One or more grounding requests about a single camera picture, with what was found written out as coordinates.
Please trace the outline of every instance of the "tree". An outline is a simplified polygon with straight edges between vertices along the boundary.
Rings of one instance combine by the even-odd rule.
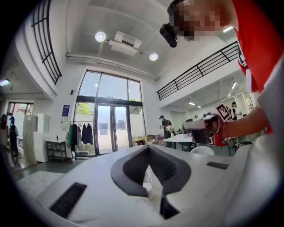
[[[77,110],[77,112],[78,112],[79,114],[92,114],[92,113],[90,112],[90,107],[88,106],[88,104],[86,104],[86,103],[84,103],[84,102],[80,102],[80,103],[78,104],[78,110]]]
[[[130,98],[129,101],[136,101],[136,99],[135,98]]]

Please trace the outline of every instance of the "railing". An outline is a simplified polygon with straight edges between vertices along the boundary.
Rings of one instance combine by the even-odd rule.
[[[159,91],[157,91],[159,99],[162,100],[168,97],[169,95],[177,92],[178,90],[193,83],[194,81],[216,70],[217,68],[233,61],[237,57],[238,43],[236,41],[205,58],[195,66],[185,71],[183,74],[179,75],[173,81],[162,87]]]
[[[44,0],[35,8],[32,17],[32,28],[42,64],[45,65],[49,76],[56,85],[58,78],[61,77],[61,72],[54,56],[49,32],[50,4],[51,0]]]

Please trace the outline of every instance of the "camera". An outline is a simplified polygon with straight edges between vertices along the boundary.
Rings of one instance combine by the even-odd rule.
[[[160,34],[168,42],[170,47],[175,48],[178,44],[177,34],[174,32],[173,26],[170,23],[165,23],[160,28]]]

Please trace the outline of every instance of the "fluorescent light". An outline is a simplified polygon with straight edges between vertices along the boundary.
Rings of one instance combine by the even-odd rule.
[[[95,39],[98,41],[98,42],[102,42],[102,41],[105,41],[106,39],[106,34],[102,31],[99,31],[96,35],[95,35]]]
[[[234,82],[234,84],[232,86],[232,90],[235,88],[236,85],[237,85],[237,82]]]
[[[228,27],[228,28],[224,29],[223,32],[225,33],[225,32],[228,32],[228,31],[230,31],[232,29],[233,29],[233,27]]]
[[[156,53],[150,54],[150,60],[151,61],[156,61],[158,59],[158,55]]]
[[[8,80],[2,80],[1,82],[0,82],[0,86],[5,86],[5,85],[8,85],[8,84],[10,84],[11,82],[10,81],[8,81]]]

